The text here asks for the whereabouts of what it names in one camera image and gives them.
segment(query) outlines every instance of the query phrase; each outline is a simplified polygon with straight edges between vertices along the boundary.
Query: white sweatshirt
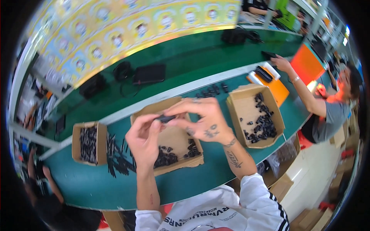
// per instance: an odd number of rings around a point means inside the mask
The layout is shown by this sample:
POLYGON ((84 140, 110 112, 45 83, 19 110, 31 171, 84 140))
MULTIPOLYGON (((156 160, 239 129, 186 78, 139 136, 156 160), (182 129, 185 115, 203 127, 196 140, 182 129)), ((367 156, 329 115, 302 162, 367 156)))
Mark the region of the white sweatshirt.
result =
POLYGON ((222 185, 176 202, 164 220, 158 211, 137 210, 135 230, 190 231, 199 225, 203 226, 194 231, 212 227, 234 231, 289 230, 284 209, 268 191, 261 175, 243 177, 240 187, 240 198, 233 188, 222 185))

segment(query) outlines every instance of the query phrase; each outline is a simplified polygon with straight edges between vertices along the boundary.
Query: arm tattoo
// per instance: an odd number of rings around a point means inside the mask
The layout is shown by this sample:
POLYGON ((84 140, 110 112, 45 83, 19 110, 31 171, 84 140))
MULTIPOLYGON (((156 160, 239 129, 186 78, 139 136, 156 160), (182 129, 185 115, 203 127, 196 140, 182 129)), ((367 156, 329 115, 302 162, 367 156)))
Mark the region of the arm tattoo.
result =
POLYGON ((185 131, 186 131, 187 133, 189 133, 191 136, 193 136, 193 135, 195 134, 194 130, 193 130, 193 129, 191 129, 191 128, 189 128, 189 127, 186 127, 186 128, 185 128, 185 131))
POLYGON ((204 131, 204 135, 207 138, 213 138, 213 137, 217 136, 217 134, 219 134, 220 132, 218 130, 216 130, 216 128, 217 128, 217 124, 212 125, 209 129, 204 131))
POLYGON ((224 147, 231 147, 236 143, 236 138, 232 139, 232 141, 228 145, 224 145, 224 147))
POLYGON ((226 151, 226 155, 230 160, 230 163, 235 166, 235 168, 241 168, 243 162, 239 163, 235 154, 232 151, 226 151))

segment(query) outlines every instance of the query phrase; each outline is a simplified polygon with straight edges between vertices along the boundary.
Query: orange panel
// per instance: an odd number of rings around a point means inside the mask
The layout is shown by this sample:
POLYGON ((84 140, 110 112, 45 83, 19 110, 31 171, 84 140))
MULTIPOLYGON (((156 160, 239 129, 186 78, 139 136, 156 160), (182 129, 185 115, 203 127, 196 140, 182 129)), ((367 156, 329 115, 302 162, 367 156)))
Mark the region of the orange panel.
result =
MULTIPOLYGON (((273 76, 271 74, 271 72, 269 72, 269 70, 267 70, 264 67, 262 67, 262 68, 265 71, 267 71, 267 73, 269 73, 271 76, 273 76)), ((265 80, 263 80, 260 76, 258 76, 258 74, 256 74, 256 77, 263 83, 263 85, 269 87, 269 89, 271 90, 272 95, 275 98, 277 106, 280 107, 289 95, 288 89, 286 89, 284 84, 279 79, 275 80, 273 78, 272 81, 268 83, 265 80)))
POLYGON ((305 44, 301 45, 290 64, 306 85, 325 72, 320 61, 305 44))

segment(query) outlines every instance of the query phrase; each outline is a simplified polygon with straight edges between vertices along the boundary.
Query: plastic bag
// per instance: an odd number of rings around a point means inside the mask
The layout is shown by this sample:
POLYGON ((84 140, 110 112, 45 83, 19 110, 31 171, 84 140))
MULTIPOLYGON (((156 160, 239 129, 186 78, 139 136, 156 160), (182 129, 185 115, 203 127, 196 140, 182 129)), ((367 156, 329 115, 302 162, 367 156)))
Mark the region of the plastic bag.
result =
POLYGON ((279 148, 277 153, 278 161, 281 163, 283 161, 290 160, 297 156, 297 150, 294 146, 294 140, 296 136, 292 136, 289 140, 287 140, 281 148, 279 148))
POLYGON ((267 162, 269 162, 270 164, 270 167, 272 169, 272 172, 274 173, 274 176, 277 178, 278 177, 278 174, 279 174, 279 166, 280 166, 280 162, 279 162, 279 159, 278 159, 278 154, 277 152, 274 152, 273 154, 271 154, 269 157, 267 157, 267 162))
POLYGON ((262 176, 264 172, 265 172, 265 164, 263 162, 257 164, 257 173, 262 176))

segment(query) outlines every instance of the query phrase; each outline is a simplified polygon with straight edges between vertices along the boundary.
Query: sweatshirt sleeve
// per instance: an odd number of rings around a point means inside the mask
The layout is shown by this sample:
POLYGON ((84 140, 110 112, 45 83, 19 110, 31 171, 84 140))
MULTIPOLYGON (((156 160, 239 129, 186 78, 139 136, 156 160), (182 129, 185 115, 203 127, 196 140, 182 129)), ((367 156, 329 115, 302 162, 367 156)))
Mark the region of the sweatshirt sleeve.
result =
POLYGON ((240 183, 240 204, 243 208, 265 214, 265 222, 275 230, 288 230, 289 221, 285 210, 267 189, 258 173, 243 177, 240 183))
POLYGON ((136 210, 136 231, 158 230, 162 223, 162 215, 155 210, 136 210))

